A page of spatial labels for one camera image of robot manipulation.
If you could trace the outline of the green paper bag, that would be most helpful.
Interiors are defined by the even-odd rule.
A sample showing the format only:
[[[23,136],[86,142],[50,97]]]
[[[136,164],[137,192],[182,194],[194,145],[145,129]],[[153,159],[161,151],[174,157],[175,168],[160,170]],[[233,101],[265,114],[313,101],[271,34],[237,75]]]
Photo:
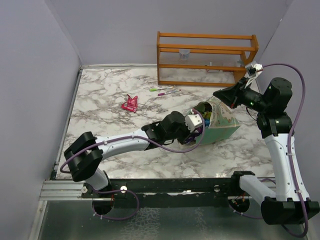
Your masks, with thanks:
[[[201,115],[204,112],[212,112],[210,125],[205,126],[204,136],[202,136],[203,127],[198,127],[184,140],[184,145],[206,145],[219,142],[229,138],[240,127],[240,123],[228,106],[214,96],[199,102],[193,108]]]

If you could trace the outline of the red snack packet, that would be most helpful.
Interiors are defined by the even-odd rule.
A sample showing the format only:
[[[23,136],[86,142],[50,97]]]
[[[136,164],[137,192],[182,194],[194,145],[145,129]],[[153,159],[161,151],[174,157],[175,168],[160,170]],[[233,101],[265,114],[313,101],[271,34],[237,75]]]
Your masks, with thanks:
[[[138,109],[138,96],[131,97],[129,94],[127,95],[127,100],[121,105],[121,108],[136,113]]]

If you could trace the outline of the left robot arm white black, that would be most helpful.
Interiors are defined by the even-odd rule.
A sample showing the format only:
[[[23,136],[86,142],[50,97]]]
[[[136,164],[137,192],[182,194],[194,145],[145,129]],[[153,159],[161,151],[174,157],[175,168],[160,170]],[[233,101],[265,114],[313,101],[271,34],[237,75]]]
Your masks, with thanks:
[[[146,124],[127,134],[94,136],[87,131],[64,151],[65,163],[60,167],[60,172],[70,174],[74,182],[86,182],[97,196],[103,198],[112,187],[107,173],[99,169],[102,161],[129,152],[156,148],[176,153],[168,146],[174,141],[184,145],[196,136],[198,129],[205,129],[205,120],[199,111],[192,109],[188,115],[173,111],[163,120]]]

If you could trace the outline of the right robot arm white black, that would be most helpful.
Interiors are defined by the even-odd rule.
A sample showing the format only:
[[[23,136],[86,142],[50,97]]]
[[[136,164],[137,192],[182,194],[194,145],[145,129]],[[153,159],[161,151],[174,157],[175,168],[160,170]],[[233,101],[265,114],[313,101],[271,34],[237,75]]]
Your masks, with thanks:
[[[304,224],[320,211],[310,199],[295,156],[295,140],[289,136],[292,120],[285,109],[292,97],[292,84],[281,77],[273,78],[263,94],[242,78],[234,86],[215,91],[213,96],[231,109],[240,105],[257,112],[257,126],[271,156],[276,191],[264,185],[252,172],[235,172],[229,189],[240,196],[249,194],[259,205],[268,225]]]

